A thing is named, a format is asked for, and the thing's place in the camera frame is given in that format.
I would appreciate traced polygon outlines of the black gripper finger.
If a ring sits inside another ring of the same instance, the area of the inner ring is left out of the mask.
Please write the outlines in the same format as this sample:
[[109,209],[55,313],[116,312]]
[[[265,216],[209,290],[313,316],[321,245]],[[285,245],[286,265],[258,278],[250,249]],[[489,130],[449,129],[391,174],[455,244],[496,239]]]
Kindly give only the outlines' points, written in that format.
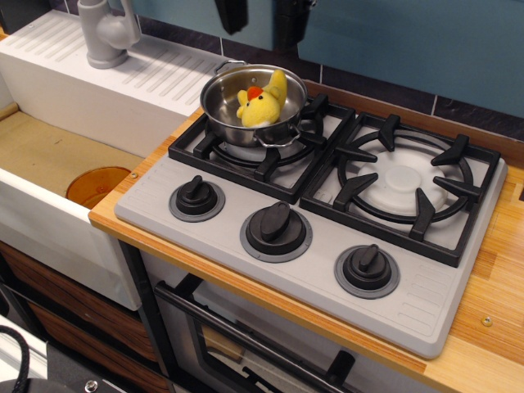
[[295,47],[305,36],[309,14],[315,0],[277,0],[274,2],[274,48],[285,51]]
[[228,34],[235,34],[247,26],[247,0],[215,0],[215,5],[221,24]]

